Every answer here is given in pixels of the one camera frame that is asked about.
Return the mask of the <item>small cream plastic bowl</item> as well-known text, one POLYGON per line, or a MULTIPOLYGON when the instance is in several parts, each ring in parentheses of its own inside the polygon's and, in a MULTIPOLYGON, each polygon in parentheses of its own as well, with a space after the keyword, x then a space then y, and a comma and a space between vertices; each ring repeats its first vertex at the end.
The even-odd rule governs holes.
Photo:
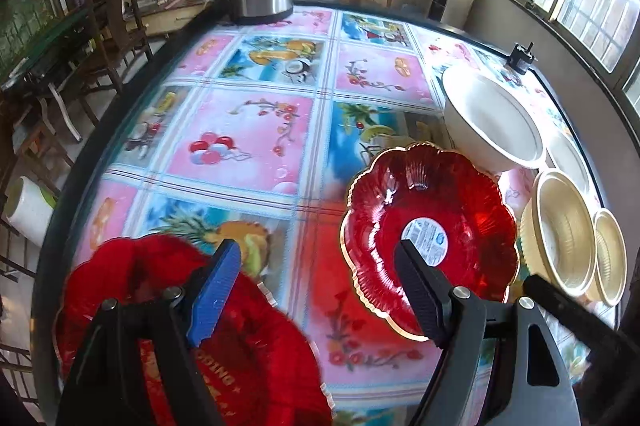
POLYGON ((627 277, 626 245, 612 212, 601 208, 593 217, 596 238, 596 271, 587 290, 589 301, 615 307, 624 294, 627 277))

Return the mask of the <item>large cream plastic bowl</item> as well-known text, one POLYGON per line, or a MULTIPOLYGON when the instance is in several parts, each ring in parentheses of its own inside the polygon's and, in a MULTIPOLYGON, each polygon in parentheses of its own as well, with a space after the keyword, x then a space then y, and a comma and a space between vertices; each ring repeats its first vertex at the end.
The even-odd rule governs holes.
POLYGON ((578 298, 596 272, 596 238, 582 193, 559 169, 538 173, 520 222, 526 269, 578 298))

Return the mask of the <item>large red scalloped plate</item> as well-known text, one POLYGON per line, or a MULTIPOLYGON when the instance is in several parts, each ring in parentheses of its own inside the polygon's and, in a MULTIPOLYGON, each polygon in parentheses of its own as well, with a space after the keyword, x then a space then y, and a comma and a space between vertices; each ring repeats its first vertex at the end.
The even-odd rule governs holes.
MULTIPOLYGON (((131 305, 160 297, 165 288, 186 284, 215 251, 206 255, 165 234, 119 237, 79 264, 66 279, 54 327, 64 386, 105 299, 131 305)), ((141 339, 138 345, 154 425, 178 425, 170 415, 153 344, 141 339)), ((221 425, 331 423, 331 407, 308 340, 242 270, 215 331, 192 354, 224 421, 221 425)))

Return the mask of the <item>small red scalloped plate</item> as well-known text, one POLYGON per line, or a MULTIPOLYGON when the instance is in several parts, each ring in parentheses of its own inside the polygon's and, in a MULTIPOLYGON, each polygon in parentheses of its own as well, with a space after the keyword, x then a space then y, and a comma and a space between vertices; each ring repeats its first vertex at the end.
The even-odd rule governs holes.
POLYGON ((403 239, 451 284, 508 299, 520 268, 514 214, 498 184, 464 155, 421 142, 386 149, 346 194, 340 243, 356 294, 394 332, 424 342, 395 268, 403 239))

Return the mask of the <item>small white paper bowl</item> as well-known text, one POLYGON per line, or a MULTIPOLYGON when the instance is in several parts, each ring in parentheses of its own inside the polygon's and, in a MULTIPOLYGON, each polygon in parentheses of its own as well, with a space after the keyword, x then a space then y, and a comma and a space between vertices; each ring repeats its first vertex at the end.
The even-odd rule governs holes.
POLYGON ((557 133, 547 145, 546 164, 565 173, 584 195, 591 196, 591 177, 582 153, 564 133, 557 133))

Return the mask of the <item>large white paper bowl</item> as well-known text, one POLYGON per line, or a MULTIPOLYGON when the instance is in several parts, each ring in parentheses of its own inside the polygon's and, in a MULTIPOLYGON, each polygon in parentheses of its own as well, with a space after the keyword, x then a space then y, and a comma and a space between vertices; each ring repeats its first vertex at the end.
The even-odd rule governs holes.
POLYGON ((500 175, 544 163, 546 146, 534 118, 504 86, 456 65, 442 73, 442 91, 450 139, 477 168, 500 175))

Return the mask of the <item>white green plastic appliance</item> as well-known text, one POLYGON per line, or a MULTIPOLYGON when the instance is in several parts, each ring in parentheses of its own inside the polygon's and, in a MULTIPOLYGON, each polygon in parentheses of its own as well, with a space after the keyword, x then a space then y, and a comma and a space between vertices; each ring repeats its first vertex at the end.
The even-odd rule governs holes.
POLYGON ((21 175, 6 190, 4 215, 27 241, 41 247, 55 204, 49 191, 21 175))

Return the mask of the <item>colourful picture tablecloth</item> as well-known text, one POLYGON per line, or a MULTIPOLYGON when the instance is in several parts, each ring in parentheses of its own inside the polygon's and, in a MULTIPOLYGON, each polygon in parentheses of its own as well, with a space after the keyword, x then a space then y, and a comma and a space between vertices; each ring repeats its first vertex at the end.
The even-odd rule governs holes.
POLYGON ((222 22, 119 118, 73 265, 119 236, 172 234, 203 253, 234 239, 244 272, 316 350, 335 423, 406 424, 438 351, 363 305, 340 227, 349 184, 380 152, 451 146, 440 80, 454 65, 510 89, 547 144, 561 132, 582 153, 536 74, 453 34, 320 6, 222 22))

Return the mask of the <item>small black motor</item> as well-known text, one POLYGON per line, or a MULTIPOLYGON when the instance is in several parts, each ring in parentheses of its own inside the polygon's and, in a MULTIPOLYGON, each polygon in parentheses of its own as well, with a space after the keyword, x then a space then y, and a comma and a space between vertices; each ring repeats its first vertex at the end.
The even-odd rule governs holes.
POLYGON ((526 46, 515 43, 511 54, 506 59, 506 65, 518 74, 526 74, 536 60, 533 48, 534 42, 530 42, 526 46))

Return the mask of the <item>dark wooden chair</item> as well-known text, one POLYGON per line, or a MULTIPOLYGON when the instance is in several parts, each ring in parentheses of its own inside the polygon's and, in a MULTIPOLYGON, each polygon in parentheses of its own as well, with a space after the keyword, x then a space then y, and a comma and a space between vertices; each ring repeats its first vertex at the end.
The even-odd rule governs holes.
POLYGON ((93 47, 70 74, 68 91, 96 125, 99 118, 87 97, 108 90, 122 94, 124 79, 119 68, 129 69, 140 56, 152 60, 153 52, 138 0, 86 0, 86 8, 93 47))

